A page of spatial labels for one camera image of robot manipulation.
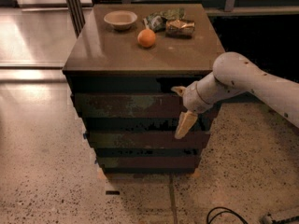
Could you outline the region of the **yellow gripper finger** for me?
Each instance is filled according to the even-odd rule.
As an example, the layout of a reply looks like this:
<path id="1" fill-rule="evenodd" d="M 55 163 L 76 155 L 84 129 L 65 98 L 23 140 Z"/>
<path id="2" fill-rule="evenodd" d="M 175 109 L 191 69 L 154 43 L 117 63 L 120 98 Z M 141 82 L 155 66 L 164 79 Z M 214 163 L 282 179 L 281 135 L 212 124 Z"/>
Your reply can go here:
<path id="1" fill-rule="evenodd" d="M 183 86 L 174 86 L 171 91 L 175 92 L 178 96 L 182 97 L 184 95 L 186 88 Z"/>
<path id="2" fill-rule="evenodd" d="M 175 132 L 175 138 L 183 138 L 192 128 L 198 119 L 198 115 L 192 111 L 181 112 L 178 118 L 178 126 Z"/>

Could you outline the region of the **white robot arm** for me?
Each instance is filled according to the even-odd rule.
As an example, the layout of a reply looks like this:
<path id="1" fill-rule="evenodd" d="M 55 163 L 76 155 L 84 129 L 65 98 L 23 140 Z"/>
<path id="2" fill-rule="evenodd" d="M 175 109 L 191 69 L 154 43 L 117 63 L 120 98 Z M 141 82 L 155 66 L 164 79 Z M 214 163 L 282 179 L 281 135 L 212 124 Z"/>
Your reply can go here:
<path id="1" fill-rule="evenodd" d="M 188 87 L 173 87 L 182 98 L 186 112 L 179 115 L 175 138 L 183 138 L 205 113 L 218 101 L 249 92 L 299 127 L 299 84 L 261 70 L 245 56 L 225 52 L 213 63 L 210 74 Z"/>

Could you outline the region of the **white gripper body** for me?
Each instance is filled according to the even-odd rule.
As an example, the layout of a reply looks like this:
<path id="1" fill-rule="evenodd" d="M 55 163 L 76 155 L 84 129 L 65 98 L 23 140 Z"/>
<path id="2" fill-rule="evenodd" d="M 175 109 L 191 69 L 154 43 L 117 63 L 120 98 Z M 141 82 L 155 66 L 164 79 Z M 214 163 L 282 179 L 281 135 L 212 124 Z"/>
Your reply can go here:
<path id="1" fill-rule="evenodd" d="M 183 105 L 193 113 L 204 113 L 213 106 L 212 93 L 213 89 L 208 83 L 194 81 L 183 94 Z"/>

